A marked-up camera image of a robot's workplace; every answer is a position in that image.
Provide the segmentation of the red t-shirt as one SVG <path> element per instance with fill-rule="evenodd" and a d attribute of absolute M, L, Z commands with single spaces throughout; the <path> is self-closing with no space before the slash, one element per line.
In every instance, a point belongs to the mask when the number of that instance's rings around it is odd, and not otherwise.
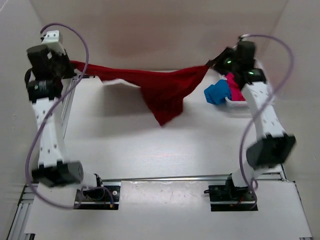
<path fill-rule="evenodd" d="M 184 98 L 196 89 L 208 70 L 207 65 L 155 72 L 89 64 L 85 74 L 98 76 L 102 82 L 121 79 L 140 87 L 145 104 L 159 125 L 164 126 L 183 112 Z"/>

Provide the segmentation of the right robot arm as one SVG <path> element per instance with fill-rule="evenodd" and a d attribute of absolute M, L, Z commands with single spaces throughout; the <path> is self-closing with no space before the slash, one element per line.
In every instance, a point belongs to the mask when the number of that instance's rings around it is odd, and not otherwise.
<path fill-rule="evenodd" d="M 272 105 L 272 92 L 267 77 L 255 58 L 256 45 L 252 41 L 238 41 L 234 47 L 226 47 L 208 65 L 220 74 L 232 74 L 241 91 L 252 119 L 256 142 L 239 151 L 239 170 L 230 175 L 232 183 L 224 193 L 230 200 L 238 199 L 243 188 L 270 169 L 283 164 L 296 143 L 293 134 L 287 134 Z"/>

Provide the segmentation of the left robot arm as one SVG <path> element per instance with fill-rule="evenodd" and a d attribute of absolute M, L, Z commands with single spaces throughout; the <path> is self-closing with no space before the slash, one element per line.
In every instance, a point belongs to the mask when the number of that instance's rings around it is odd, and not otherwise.
<path fill-rule="evenodd" d="M 69 57 L 60 43 L 40 44 L 27 49 L 32 68 L 25 75 L 28 98 L 33 108 L 39 134 L 38 166 L 32 179 L 53 187 L 85 187 L 93 200 L 105 194 L 99 177 L 85 172 L 80 161 L 68 157 L 62 124 L 63 79 L 76 76 Z"/>

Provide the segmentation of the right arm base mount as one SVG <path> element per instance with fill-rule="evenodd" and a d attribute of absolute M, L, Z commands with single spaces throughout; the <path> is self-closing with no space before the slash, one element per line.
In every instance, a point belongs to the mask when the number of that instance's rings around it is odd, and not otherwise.
<path fill-rule="evenodd" d="M 256 212 L 253 192 L 248 187 L 227 187 L 226 185 L 209 185 L 203 191 L 209 196 L 211 212 Z"/>

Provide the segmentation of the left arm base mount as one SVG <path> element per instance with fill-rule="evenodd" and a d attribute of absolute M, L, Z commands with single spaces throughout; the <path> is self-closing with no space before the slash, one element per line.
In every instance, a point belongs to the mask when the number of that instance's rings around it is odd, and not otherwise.
<path fill-rule="evenodd" d="M 77 210 L 117 211 L 120 206 L 121 182 L 105 181 L 104 188 L 77 190 L 74 208 Z"/>

